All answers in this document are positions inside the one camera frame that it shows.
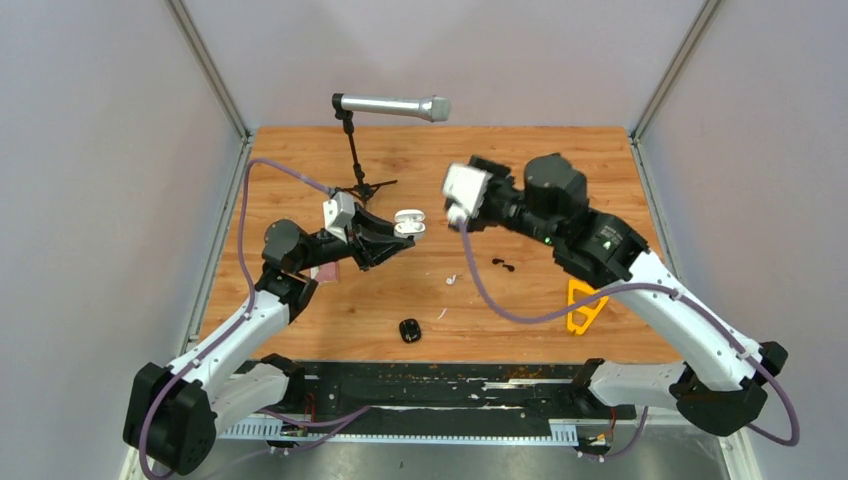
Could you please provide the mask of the white earbud charging case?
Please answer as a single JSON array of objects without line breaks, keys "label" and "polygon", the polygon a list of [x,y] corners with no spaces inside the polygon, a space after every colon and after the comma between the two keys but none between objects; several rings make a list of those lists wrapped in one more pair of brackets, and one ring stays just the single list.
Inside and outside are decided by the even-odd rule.
[{"label": "white earbud charging case", "polygon": [[394,215],[394,235],[418,240],[426,232],[426,214],[418,209],[398,210]]}]

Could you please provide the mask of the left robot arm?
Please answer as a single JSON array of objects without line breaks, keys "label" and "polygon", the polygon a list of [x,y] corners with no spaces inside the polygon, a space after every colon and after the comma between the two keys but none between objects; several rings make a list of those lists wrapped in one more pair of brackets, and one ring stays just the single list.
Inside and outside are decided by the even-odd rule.
[{"label": "left robot arm", "polygon": [[426,231],[426,216],[416,209],[387,221],[348,200],[330,199],[322,207],[324,226],[317,232],[288,219],[266,229],[261,276],[209,337],[165,366],[148,363],[138,371],[122,437],[141,456],[187,475],[242,419],[272,405],[298,411],[307,390],[301,365],[270,354],[244,374],[237,369],[307,307],[318,286],[310,269],[351,258],[367,271],[413,247]]}]

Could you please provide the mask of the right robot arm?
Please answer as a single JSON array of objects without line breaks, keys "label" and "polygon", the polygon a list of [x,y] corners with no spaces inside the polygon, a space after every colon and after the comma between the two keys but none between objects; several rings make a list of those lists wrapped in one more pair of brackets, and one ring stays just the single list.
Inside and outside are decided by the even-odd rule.
[{"label": "right robot arm", "polygon": [[516,180],[504,165],[472,157],[450,165],[442,185],[450,226],[463,237],[500,226],[552,250],[554,262],[636,313],[680,355],[667,364],[588,360],[573,379],[571,403],[584,417],[608,407],[677,411],[720,437],[754,429],[786,349],[759,342],[700,301],[622,218],[593,208],[586,176],[558,153],[530,160]]}]

